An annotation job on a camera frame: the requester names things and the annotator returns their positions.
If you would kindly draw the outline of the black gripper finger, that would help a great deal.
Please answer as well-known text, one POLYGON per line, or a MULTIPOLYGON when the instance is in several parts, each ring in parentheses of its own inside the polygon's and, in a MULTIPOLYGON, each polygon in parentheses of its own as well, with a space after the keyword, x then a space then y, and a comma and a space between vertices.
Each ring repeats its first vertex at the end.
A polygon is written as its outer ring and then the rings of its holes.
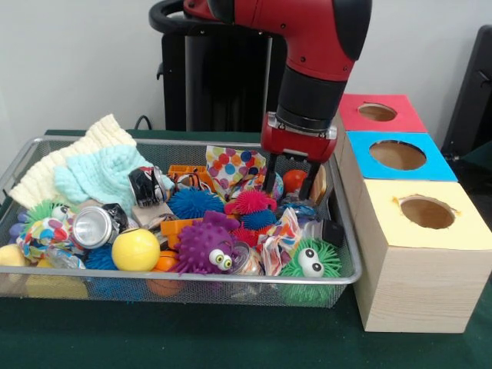
POLYGON ((275 179, 276 179, 275 165, 277 159, 278 156, 275 153, 270 153, 268 159, 267 171, 264 176, 264 183, 262 187, 262 190, 264 192, 272 192, 273 190, 275 179))
POLYGON ((303 183, 299 191, 300 200, 306 200, 309 197, 312 186, 314 184, 314 180, 319 171, 319 167, 320 167, 319 162, 309 161, 309 164, 310 164, 309 172, 307 173, 306 178, 303 180, 303 183))

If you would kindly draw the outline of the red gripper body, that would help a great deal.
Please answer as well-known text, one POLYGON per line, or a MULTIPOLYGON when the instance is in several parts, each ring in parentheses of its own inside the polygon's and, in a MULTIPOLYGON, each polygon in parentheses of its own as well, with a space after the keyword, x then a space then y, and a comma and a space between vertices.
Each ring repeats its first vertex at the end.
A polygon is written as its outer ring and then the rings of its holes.
POLYGON ((337 144, 337 128, 322 132, 300 131, 277 120, 267 112, 261 129, 261 147, 275 155, 293 155, 309 162, 325 163, 337 144))

